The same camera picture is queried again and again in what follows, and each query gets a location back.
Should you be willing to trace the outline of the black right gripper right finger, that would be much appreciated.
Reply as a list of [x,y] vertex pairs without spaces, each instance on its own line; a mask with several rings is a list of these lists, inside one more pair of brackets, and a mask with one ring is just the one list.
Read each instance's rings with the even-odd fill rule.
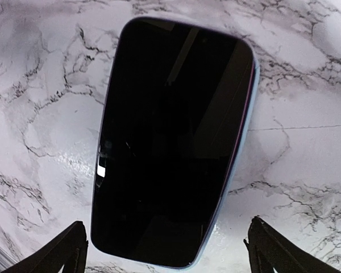
[[303,251],[257,216],[244,244],[252,272],[334,272],[332,266]]

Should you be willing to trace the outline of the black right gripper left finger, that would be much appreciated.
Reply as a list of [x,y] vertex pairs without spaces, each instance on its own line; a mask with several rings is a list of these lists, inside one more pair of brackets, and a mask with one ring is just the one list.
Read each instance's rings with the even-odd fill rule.
[[83,222],[75,221],[40,250],[10,267],[10,272],[85,272],[88,240]]

